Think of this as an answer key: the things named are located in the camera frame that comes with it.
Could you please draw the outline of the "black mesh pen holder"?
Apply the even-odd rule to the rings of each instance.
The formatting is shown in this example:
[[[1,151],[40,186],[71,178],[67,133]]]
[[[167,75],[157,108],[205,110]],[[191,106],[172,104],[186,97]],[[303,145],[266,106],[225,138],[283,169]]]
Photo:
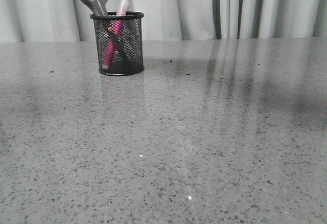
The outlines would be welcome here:
[[[94,23],[99,72],[108,76],[128,76],[144,70],[142,19],[144,13],[128,11],[125,16],[108,12],[90,15]]]

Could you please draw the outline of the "pink highlighter pen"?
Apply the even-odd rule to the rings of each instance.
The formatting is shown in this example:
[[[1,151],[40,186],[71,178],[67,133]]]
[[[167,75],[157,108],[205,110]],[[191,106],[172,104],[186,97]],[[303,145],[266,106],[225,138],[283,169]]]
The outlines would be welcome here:
[[[128,0],[120,0],[117,12],[115,14],[116,17],[125,16],[127,12],[127,8],[129,5]],[[107,45],[107,49],[105,55],[102,60],[102,67],[108,68],[111,66],[115,52],[117,50],[117,45],[119,44],[118,37],[120,36],[122,30],[123,21],[115,20],[111,27],[108,27],[109,41]]]

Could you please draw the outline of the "grey curtain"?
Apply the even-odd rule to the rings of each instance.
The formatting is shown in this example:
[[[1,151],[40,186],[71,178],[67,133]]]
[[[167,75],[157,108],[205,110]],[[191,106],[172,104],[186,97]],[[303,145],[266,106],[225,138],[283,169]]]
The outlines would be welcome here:
[[[145,40],[326,36],[326,0],[128,1],[145,15]],[[91,41],[89,16],[80,0],[1,0],[1,42]]]

